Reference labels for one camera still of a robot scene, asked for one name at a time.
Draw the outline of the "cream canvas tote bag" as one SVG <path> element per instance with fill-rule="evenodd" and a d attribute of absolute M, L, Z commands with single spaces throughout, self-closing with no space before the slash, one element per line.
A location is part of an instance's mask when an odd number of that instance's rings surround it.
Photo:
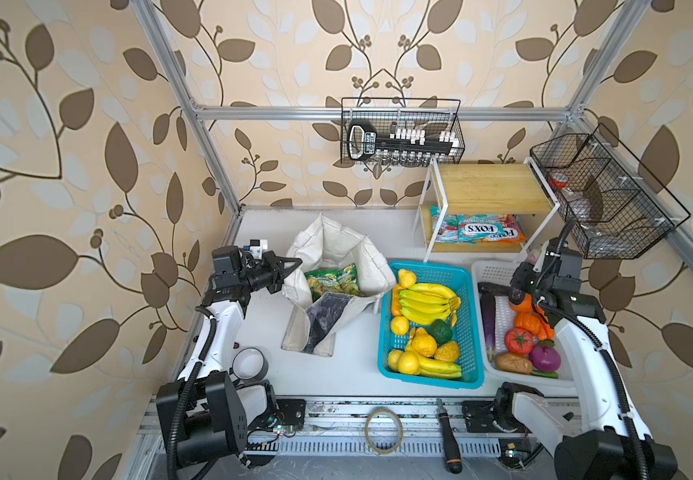
<path fill-rule="evenodd" d="M 282 337 L 286 351 L 334 355 L 336 333 L 366 309 L 376 312 L 397 285 L 368 236 L 324 215 L 296 235 L 288 256 L 302 264 L 282 286 L 294 306 Z"/>

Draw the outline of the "green snack bag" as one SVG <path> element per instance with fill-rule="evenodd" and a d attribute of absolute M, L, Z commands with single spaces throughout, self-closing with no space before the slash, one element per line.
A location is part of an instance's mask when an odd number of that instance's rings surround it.
<path fill-rule="evenodd" d="M 306 272 L 304 277 L 310 286 L 313 302 L 318 301 L 326 293 L 361 296 L 358 287 L 357 268 L 354 263 L 349 264 L 344 269 Z"/>

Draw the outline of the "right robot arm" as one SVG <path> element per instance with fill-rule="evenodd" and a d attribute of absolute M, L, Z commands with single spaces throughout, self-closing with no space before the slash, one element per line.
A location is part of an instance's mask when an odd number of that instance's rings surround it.
<path fill-rule="evenodd" d="M 581 410 L 581 431 L 553 414 L 534 388 L 505 382 L 495 396 L 494 422 L 523 426 L 552 456 L 559 479 L 671 479 L 672 449 L 655 442 L 631 400 L 612 355 L 599 301 L 580 291 L 582 257 L 563 236 L 549 240 L 536 264 L 523 262 L 511 287 L 541 309 L 555 331 Z"/>

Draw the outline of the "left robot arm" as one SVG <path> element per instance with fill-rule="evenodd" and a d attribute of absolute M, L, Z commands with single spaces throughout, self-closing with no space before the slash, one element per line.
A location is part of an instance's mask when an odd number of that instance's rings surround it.
<path fill-rule="evenodd" d="M 194 308 L 202 316 L 194 350 L 178 379 L 156 394 L 170 479 L 192 466 L 200 468 L 196 478 L 202 479 L 224 457 L 244 459 L 250 425 L 278 419 L 266 374 L 260 371 L 244 379 L 236 371 L 239 353 L 234 343 L 252 293 L 280 292 L 302 260 L 256 245 L 224 246 L 212 253 L 212 265 L 208 287 Z"/>

